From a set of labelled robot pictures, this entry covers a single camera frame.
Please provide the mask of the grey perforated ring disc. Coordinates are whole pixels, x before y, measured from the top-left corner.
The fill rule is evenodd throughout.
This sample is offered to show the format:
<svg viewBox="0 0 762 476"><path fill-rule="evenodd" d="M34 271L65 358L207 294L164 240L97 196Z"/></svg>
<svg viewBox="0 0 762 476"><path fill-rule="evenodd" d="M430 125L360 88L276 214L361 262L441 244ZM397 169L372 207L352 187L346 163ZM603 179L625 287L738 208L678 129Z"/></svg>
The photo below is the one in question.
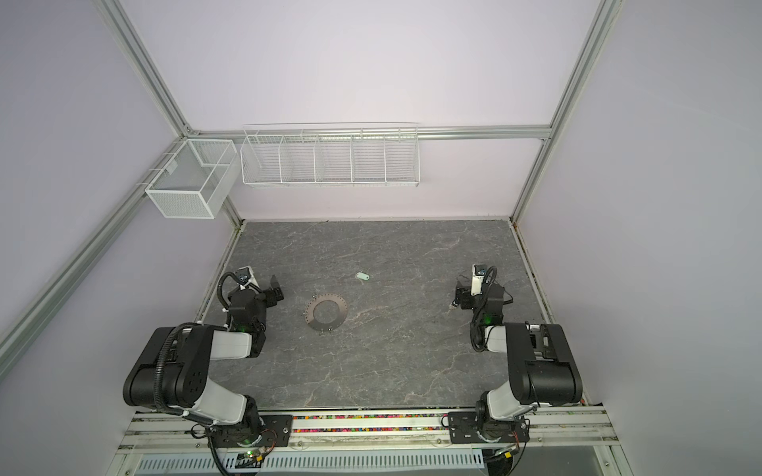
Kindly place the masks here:
<svg viewBox="0 0 762 476"><path fill-rule="evenodd" d="M317 332L331 332L339 328L348 316L346 300L336 294L313 297L305 310L307 326Z"/></svg>

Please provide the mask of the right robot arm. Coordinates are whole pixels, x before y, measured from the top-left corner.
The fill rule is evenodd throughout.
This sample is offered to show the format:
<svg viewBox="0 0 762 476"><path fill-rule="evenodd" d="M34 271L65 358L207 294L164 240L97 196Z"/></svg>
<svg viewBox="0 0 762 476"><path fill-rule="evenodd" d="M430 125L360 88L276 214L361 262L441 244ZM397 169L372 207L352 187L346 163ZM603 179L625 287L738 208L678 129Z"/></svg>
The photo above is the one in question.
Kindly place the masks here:
<svg viewBox="0 0 762 476"><path fill-rule="evenodd" d="M563 327L504 319L513 297L497 283L497 268L475 264L469 284L458 282L452 305L471 311L470 345L478 352L502 354L508 378L484 392L475 404L466 430L453 416L448 420L454 440L476 436L490 443L528 437L527 416L546 404L576 405L583 400L583 381Z"/></svg>

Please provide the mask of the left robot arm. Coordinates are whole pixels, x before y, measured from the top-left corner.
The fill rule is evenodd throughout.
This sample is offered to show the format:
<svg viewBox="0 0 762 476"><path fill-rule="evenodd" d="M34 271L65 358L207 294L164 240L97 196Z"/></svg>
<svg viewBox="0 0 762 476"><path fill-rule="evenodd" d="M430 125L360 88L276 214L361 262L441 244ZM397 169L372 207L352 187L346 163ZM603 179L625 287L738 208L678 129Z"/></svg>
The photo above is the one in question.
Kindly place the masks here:
<svg viewBox="0 0 762 476"><path fill-rule="evenodd" d="M279 434L267 428L253 397L214 382L210 363L261 355L267 309L283 301L278 279L260 286L250 267L224 273L216 297L226 313L224 325L184 322L159 327L129 372L122 390L131 407L178 416L202 429L195 438L217 446L271 446Z"/></svg>

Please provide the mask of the white mesh box basket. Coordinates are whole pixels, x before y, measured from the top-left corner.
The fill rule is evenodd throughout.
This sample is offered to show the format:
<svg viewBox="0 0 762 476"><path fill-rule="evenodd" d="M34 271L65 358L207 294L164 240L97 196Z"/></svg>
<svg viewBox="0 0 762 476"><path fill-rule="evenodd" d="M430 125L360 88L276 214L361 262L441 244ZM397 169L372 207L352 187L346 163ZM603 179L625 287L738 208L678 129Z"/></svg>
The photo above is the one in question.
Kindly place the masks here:
<svg viewBox="0 0 762 476"><path fill-rule="evenodd" d="M147 184L146 194L166 218L214 219L239 175L233 141L187 139Z"/></svg>

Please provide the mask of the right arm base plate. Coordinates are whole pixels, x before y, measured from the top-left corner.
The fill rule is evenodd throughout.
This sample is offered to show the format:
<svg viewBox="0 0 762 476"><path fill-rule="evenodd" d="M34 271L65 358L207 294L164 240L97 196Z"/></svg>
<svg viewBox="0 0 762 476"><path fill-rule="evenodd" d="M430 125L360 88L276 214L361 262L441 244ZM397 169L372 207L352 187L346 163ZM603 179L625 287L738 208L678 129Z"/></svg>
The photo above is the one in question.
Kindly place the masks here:
<svg viewBox="0 0 762 476"><path fill-rule="evenodd" d="M476 411L449 412L444 418L450 442L454 444L524 443L530 440L529 424L523 420L492 420Z"/></svg>

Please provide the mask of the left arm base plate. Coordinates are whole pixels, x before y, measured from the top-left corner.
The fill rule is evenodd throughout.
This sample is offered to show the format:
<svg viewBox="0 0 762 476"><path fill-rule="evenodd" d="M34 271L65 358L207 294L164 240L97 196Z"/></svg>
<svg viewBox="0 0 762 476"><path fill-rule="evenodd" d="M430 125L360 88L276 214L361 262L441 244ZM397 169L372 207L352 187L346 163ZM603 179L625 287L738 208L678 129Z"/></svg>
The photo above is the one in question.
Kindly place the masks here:
<svg viewBox="0 0 762 476"><path fill-rule="evenodd" d="M289 444L294 422L293 414L269 414L260 416L259 430L248 426L220 426L212 431L217 448L282 447Z"/></svg>

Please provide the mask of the aluminium mounting rail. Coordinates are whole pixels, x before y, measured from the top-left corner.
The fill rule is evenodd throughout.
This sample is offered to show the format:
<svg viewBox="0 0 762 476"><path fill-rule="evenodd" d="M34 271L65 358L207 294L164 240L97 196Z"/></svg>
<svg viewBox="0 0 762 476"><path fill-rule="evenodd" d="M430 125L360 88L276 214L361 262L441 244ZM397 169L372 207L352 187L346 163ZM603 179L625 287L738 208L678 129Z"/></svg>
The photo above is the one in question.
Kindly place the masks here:
<svg viewBox="0 0 762 476"><path fill-rule="evenodd" d="M455 409L275 411L293 414L289 444L277 450L429 449L461 445L500 448L514 443L454 444L443 422ZM527 416L527 446L614 446L619 438L601 407L543 407Z"/></svg>

